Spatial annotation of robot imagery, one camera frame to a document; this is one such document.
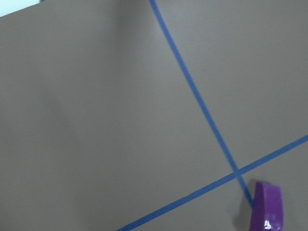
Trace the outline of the purple trapezoid block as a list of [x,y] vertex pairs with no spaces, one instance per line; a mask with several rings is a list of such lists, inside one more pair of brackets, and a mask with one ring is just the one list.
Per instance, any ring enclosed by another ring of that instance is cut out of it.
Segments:
[[251,231],[282,231],[283,225],[281,188],[257,181],[249,229]]

